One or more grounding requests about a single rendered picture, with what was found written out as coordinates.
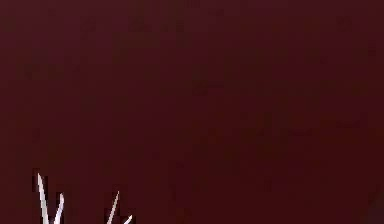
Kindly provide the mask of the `white thin spiky twigs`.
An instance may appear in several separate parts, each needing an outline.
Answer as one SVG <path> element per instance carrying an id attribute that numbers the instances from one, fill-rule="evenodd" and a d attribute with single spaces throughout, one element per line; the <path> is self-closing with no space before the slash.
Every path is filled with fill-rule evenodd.
<path id="1" fill-rule="evenodd" d="M 62 215 L 64 212 L 64 205 L 65 205 L 65 197 L 63 193 L 59 194 L 59 204 L 56 209 L 56 213 L 54 216 L 53 220 L 50 220 L 49 214 L 48 214 L 48 203 L 46 200 L 46 194 L 45 194 L 45 188 L 44 188 L 44 183 L 43 183 L 43 178 L 40 173 L 37 174 L 37 187 L 38 187 L 38 192 L 39 192 L 39 201 L 40 201 L 40 208 L 41 208 L 41 219 L 42 219 L 42 224 L 62 224 L 61 219 Z M 111 211 L 109 213 L 108 219 L 106 224 L 112 224 L 114 215 L 117 211 L 117 205 L 119 201 L 119 195 L 120 192 L 117 192 Z"/>

